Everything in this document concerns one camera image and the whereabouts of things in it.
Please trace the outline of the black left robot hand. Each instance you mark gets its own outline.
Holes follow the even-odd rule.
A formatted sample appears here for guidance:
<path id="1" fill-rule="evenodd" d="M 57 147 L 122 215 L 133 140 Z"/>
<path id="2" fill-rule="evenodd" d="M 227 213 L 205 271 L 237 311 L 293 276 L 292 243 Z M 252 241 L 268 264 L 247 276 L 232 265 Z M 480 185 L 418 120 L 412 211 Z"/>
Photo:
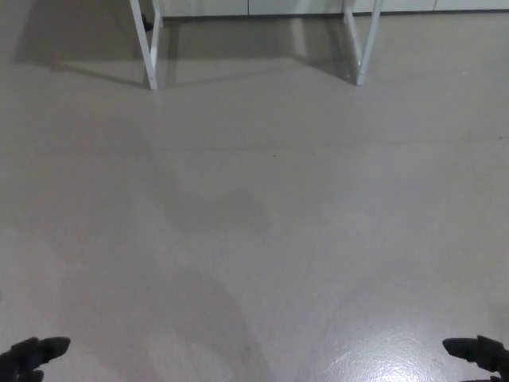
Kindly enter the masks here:
<path id="1" fill-rule="evenodd" d="M 28 338 L 1 354 L 1 382 L 41 382 L 40 367 L 62 357 L 71 344 L 69 337 Z"/>

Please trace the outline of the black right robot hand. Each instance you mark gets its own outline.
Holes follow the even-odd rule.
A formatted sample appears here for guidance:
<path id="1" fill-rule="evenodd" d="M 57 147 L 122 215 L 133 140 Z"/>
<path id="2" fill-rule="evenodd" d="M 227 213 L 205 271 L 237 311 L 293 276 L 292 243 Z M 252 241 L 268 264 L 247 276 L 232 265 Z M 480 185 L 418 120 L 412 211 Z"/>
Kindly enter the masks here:
<path id="1" fill-rule="evenodd" d="M 508 350 L 502 342 L 478 335 L 446 338 L 442 345 L 450 356 L 499 374 L 491 376 L 489 381 L 508 381 Z"/>

